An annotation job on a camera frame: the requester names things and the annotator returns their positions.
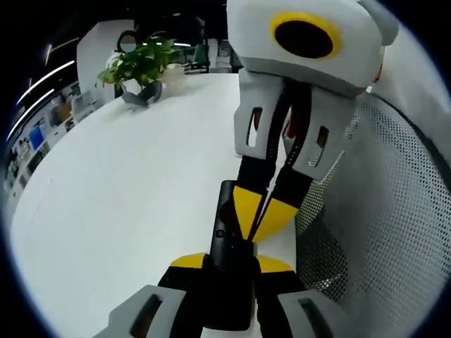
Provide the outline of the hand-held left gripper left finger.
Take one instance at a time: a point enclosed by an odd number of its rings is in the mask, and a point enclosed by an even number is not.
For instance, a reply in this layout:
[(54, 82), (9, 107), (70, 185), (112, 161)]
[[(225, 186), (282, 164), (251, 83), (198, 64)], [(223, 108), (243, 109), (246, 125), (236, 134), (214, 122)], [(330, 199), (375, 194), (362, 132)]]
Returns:
[(175, 259), (157, 285), (146, 285), (109, 314), (96, 337), (200, 337), (202, 270), (207, 254)]

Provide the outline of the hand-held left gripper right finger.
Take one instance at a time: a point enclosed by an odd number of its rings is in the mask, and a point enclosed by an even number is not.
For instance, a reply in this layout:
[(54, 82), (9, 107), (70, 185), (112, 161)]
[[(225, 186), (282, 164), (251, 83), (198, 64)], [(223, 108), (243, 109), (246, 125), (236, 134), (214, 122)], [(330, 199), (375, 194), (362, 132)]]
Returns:
[(262, 337), (351, 337), (352, 320), (321, 292), (308, 290), (293, 268), (258, 255), (254, 280)]

